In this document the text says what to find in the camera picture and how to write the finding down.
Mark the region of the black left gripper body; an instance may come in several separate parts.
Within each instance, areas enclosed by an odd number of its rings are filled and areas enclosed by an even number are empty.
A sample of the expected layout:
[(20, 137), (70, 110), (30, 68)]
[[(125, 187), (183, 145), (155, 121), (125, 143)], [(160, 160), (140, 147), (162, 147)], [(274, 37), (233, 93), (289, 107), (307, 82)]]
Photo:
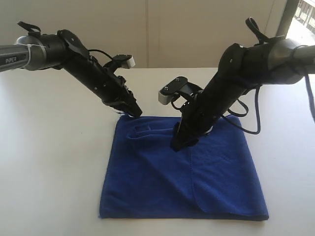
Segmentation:
[(97, 73), (94, 76), (94, 93), (102, 102), (115, 108), (119, 101), (135, 99), (133, 93), (126, 87), (126, 80), (114, 73)]

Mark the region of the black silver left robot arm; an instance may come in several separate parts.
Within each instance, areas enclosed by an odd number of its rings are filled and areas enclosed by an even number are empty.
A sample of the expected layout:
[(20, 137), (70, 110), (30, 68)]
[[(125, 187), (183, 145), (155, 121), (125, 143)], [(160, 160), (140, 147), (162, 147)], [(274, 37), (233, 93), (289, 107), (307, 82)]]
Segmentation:
[(118, 68), (130, 69), (135, 66), (132, 55), (115, 55), (101, 65), (80, 39), (67, 29), (56, 34), (42, 34), (35, 25), (19, 21), (18, 25), (28, 34), (19, 37), (13, 45), (0, 47), (0, 70), (25, 69), (37, 71), (64, 69), (86, 88), (93, 92), (104, 105), (124, 112), (132, 117), (142, 115), (136, 99), (126, 86)]

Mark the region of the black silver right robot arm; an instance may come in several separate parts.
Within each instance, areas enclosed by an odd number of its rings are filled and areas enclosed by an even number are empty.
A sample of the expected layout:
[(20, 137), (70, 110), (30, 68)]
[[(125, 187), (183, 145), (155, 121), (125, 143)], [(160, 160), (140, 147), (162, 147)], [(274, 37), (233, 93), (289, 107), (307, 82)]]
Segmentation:
[(311, 114), (315, 99), (309, 75), (315, 72), (315, 47), (299, 45), (291, 39), (280, 39), (250, 48), (233, 44), (222, 55), (218, 70), (205, 88), (185, 77), (169, 85), (175, 97), (186, 102), (179, 109), (182, 117), (173, 131), (174, 151), (193, 146), (209, 132), (240, 96), (262, 85), (291, 85), (305, 79)]

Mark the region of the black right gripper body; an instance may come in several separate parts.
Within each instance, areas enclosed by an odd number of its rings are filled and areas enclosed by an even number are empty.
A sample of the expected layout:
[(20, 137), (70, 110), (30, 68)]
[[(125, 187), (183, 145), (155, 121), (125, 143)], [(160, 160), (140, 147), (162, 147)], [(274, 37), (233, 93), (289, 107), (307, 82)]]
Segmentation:
[(197, 93), (193, 101), (186, 101), (179, 110), (182, 116), (174, 126), (173, 134), (182, 133), (199, 139), (221, 117), (221, 94)]

